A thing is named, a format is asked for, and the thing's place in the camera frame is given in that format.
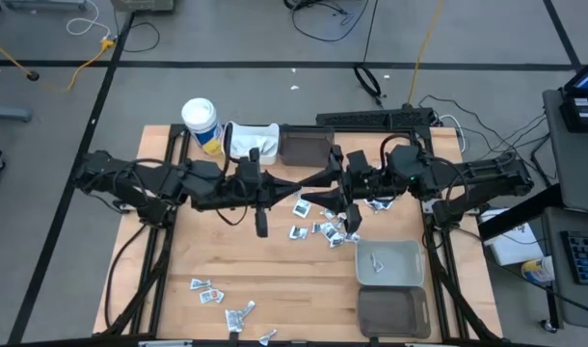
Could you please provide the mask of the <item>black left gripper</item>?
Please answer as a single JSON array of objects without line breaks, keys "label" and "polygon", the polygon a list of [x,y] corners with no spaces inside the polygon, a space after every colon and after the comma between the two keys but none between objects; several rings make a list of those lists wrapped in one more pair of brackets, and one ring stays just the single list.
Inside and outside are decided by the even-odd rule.
[{"label": "black left gripper", "polygon": [[255,231],[258,237],[268,236],[268,221],[265,210],[271,206],[273,184],[277,188],[273,202],[279,202],[300,189],[298,181],[272,177],[260,168],[258,147],[252,147],[247,157],[232,159],[227,152],[223,167],[223,177],[227,185],[232,185],[232,194],[244,203],[245,208],[255,209]]}]

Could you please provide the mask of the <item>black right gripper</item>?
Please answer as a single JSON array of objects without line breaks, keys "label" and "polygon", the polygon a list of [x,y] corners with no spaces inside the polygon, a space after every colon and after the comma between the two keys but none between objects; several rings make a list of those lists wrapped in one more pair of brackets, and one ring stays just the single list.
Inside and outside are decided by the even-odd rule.
[{"label": "black right gripper", "polygon": [[335,181],[337,186],[331,191],[304,193],[301,198],[330,207],[334,212],[345,213],[345,230],[347,234],[352,234],[362,222],[356,200],[379,198],[384,193],[382,173],[368,163],[363,150],[344,154],[339,145],[331,147],[330,164],[322,171],[301,179],[299,184],[303,187],[330,187]]}]

